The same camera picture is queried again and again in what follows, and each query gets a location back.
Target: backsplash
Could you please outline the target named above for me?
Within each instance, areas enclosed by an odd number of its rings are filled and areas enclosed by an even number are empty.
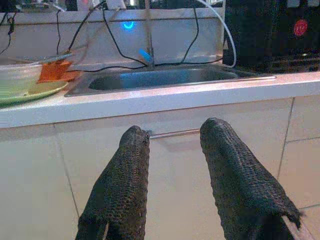
[[[60,52],[65,51],[80,23],[62,22],[59,24],[61,42]],[[139,58],[139,49],[146,49],[147,39],[145,21],[115,21],[109,23],[112,33],[123,54]],[[1,26],[0,48],[8,44],[8,26]],[[199,19],[199,36],[187,56],[192,57],[214,56],[222,54],[221,24],[217,18]],[[189,44],[197,32],[194,19],[160,19],[152,21],[152,43],[155,54],[155,63],[179,61],[185,54]],[[102,21],[86,23],[73,46],[85,45],[72,57],[75,64],[125,64],[128,60],[122,58]],[[58,42],[57,25],[55,23],[18,24],[11,35],[11,45],[2,54],[2,57],[41,57],[56,54]]]

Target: white countertop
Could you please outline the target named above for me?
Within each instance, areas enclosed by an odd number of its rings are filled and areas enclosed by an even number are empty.
[[[75,84],[47,98],[0,109],[0,128],[106,118],[212,105],[320,95],[320,72],[276,79],[216,82],[64,97]]]

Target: cabinet door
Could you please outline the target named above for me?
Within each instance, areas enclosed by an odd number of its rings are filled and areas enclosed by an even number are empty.
[[[77,213],[52,125],[0,130],[0,239],[74,239]]]
[[[146,240],[223,240],[200,134],[150,143]]]
[[[291,103],[280,99],[55,124],[79,213],[132,125],[161,134],[200,128],[209,117],[224,119],[276,176]],[[147,206],[146,240],[223,237],[199,134],[150,141]]]

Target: white bowl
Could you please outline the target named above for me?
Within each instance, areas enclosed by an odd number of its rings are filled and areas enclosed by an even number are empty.
[[[42,65],[0,65],[0,97],[21,96],[37,83]]]

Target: sink basin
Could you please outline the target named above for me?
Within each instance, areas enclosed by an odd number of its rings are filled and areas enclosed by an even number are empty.
[[[88,74],[65,96],[271,78],[275,77],[219,65],[159,66],[153,69]]]

